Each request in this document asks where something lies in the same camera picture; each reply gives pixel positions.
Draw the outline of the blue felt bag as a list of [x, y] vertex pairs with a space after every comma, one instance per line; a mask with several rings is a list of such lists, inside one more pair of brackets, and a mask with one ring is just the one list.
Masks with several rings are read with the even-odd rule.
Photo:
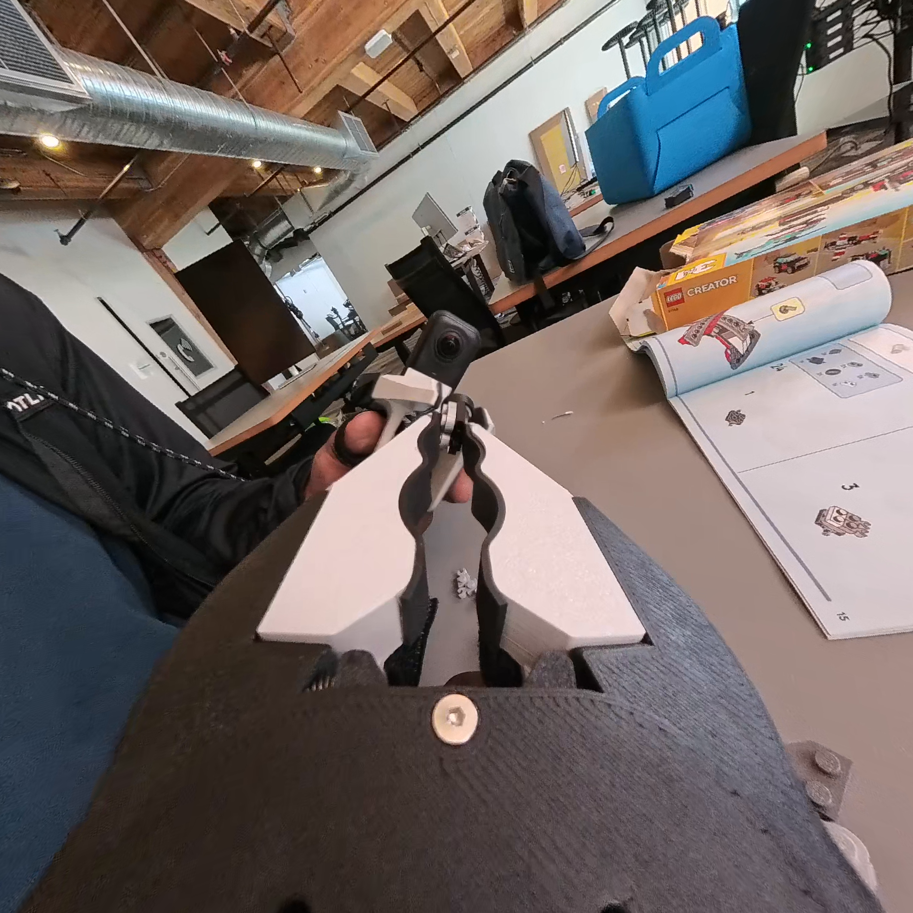
[[602, 199], [649, 199], [748, 143], [752, 131], [738, 28], [698, 17], [601, 100], [585, 132]]

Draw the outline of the orange toy brick cardboard box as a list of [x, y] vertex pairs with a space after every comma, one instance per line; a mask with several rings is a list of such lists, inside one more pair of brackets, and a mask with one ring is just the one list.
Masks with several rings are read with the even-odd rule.
[[912, 141], [675, 239], [674, 268], [635, 268], [610, 307], [623, 339], [684, 327], [750, 299], [855, 261], [886, 275], [912, 267]]

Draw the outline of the grey desk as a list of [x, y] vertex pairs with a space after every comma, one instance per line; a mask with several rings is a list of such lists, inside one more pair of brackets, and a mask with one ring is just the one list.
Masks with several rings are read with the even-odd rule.
[[840, 820], [870, 852], [887, 911], [912, 909], [911, 633], [828, 640], [622, 342], [613, 299], [517, 340], [461, 390], [497, 434], [586, 497], [702, 608], [785, 742], [853, 762]]

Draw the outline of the black wheel with grey axle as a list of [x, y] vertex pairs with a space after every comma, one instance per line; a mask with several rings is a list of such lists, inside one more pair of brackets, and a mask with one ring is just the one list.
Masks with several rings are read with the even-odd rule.
[[490, 433], [495, 433], [494, 421], [488, 410], [465, 394], [449, 395], [440, 409], [440, 455], [457, 455], [462, 450], [467, 426], [479, 425]]

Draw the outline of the wooden top office desk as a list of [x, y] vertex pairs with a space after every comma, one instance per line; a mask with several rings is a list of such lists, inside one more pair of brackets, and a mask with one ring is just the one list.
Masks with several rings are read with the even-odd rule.
[[[681, 222], [691, 224], [703, 211], [760, 185], [825, 147], [826, 134], [818, 132], [743, 148], [686, 179], [686, 184], [693, 187], [693, 196], [672, 208], [666, 208], [662, 194], [618, 206], [610, 206], [604, 201], [584, 204], [574, 212], [574, 222], [584, 224], [585, 216], [600, 219], [609, 215], [613, 219], [612, 232], [583, 258], [548, 272], [540, 286], [517, 284], [501, 277], [488, 304], [489, 309], [494, 314], [508, 311], [533, 300], [538, 292], [571, 280]], [[206, 443], [208, 453], [213, 457], [225, 457], [228, 451], [280, 424], [359, 353], [369, 346], [393, 340], [396, 331], [418, 325], [419, 321], [412, 321], [390, 330], [385, 327], [371, 330], [320, 359], [315, 366], [298, 374], [218, 432]]]

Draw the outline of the silver ventilation duct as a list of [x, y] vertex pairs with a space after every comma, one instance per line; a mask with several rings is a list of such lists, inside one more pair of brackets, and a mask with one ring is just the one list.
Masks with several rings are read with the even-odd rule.
[[3, 134], [356, 173], [379, 155], [360, 120], [343, 112], [331, 128], [74, 51], [62, 56], [87, 100], [51, 110], [35, 96], [2, 98]]

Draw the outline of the white instruction booklet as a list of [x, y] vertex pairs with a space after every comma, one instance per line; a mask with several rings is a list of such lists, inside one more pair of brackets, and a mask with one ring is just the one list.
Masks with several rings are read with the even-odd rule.
[[824, 634], [912, 629], [911, 330], [857, 260], [627, 341]]

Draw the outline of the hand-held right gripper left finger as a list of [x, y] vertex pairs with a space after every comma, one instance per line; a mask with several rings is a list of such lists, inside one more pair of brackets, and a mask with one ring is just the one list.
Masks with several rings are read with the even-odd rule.
[[363, 651], [379, 666], [404, 645], [401, 600], [424, 575], [417, 526], [436, 452], [437, 417], [420, 417], [318, 499], [260, 640]]

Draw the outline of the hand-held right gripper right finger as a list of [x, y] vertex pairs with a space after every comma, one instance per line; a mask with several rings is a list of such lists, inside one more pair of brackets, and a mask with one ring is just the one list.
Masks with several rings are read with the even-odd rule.
[[476, 585], [481, 666], [645, 636], [571, 493], [490, 431], [468, 426], [471, 512], [485, 531]]

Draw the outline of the person's left forearm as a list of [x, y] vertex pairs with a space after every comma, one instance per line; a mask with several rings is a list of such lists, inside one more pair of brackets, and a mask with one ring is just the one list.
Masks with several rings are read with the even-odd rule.
[[1, 280], [2, 473], [124, 542], [154, 607], [186, 620], [303, 503], [314, 458], [247, 479]]

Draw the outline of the person's legs in jeans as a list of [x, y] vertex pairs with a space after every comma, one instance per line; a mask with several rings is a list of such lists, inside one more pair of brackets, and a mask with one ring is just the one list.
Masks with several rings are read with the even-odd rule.
[[2, 477], [1, 908], [83, 819], [178, 628], [132, 551]]

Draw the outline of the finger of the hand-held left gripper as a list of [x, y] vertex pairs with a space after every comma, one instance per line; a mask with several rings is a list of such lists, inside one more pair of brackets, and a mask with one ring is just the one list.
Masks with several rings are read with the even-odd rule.
[[445, 500], [463, 470], [464, 437], [464, 426], [441, 432], [438, 458], [433, 468], [433, 500]]
[[387, 373], [371, 389], [371, 401], [387, 417], [423, 413], [447, 398], [447, 386], [421, 372]]

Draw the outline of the person's left hand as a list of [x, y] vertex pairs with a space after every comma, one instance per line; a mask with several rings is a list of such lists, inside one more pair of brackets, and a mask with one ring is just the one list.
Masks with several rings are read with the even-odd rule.
[[386, 426], [386, 416], [364, 410], [348, 417], [316, 452], [303, 487], [305, 501], [330, 488], [377, 448]]

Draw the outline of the black backpack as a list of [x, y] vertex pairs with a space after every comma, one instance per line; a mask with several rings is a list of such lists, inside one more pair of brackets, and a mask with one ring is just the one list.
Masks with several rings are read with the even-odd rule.
[[483, 205], [498, 264], [515, 284], [530, 283], [586, 253], [561, 195], [528, 162], [512, 159], [496, 172]]

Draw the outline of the black office chair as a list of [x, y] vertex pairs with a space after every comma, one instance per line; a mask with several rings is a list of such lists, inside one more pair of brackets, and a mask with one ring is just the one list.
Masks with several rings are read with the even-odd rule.
[[484, 351], [506, 345], [503, 330], [483, 296], [451, 265], [430, 236], [424, 236], [416, 248], [385, 268], [428, 319], [446, 311], [478, 331]]

